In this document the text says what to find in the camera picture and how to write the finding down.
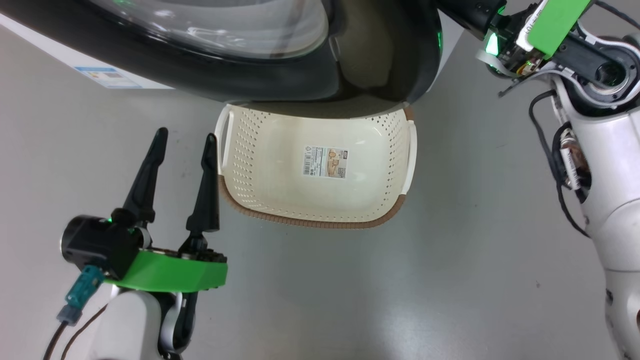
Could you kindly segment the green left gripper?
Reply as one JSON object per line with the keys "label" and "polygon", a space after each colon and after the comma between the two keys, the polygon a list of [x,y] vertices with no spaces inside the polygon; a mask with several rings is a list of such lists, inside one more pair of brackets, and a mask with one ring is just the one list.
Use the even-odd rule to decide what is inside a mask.
{"label": "green left gripper", "polygon": [[[123,209],[137,223],[153,223],[158,171],[164,162],[169,130],[161,127],[130,187]],[[192,236],[220,229],[218,192],[218,143],[213,133],[206,136],[200,161],[202,177],[186,230]],[[158,293],[197,293],[226,284],[229,265],[226,256],[206,249],[204,254],[183,257],[181,253],[153,247],[144,228],[110,227],[103,240],[105,273],[110,284],[122,289]]]}

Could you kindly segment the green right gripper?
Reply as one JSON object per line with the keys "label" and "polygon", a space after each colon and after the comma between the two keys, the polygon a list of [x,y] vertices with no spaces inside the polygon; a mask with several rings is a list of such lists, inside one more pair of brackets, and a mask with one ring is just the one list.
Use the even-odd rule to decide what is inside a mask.
{"label": "green right gripper", "polygon": [[540,0],[504,14],[506,0],[435,0],[436,6],[471,32],[487,32],[475,57],[497,76],[525,78],[560,50],[593,0]]}

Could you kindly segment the cream perforated laundry basket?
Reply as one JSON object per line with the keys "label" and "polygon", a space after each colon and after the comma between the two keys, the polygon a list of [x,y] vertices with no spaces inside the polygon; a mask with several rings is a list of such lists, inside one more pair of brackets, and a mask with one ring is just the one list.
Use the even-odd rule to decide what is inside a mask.
{"label": "cream perforated laundry basket", "polygon": [[[413,112],[311,118],[226,105],[215,126],[220,194],[238,212],[274,223],[368,229],[392,219],[418,156]],[[350,152],[346,178],[302,175],[306,146]]]}

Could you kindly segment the basket product label sticker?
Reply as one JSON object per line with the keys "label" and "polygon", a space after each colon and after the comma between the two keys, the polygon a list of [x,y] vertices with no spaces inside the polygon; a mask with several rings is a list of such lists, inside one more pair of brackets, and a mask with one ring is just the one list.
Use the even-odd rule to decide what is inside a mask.
{"label": "basket product label sticker", "polygon": [[306,146],[302,153],[302,175],[345,179],[350,151],[334,146]]}

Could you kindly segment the blue energy label sticker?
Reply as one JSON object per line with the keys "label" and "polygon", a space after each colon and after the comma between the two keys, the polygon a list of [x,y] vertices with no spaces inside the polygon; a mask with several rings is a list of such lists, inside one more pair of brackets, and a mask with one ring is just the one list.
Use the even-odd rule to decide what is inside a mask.
{"label": "blue energy label sticker", "polygon": [[134,80],[110,67],[74,67],[74,69],[89,79],[108,89],[142,89]]}

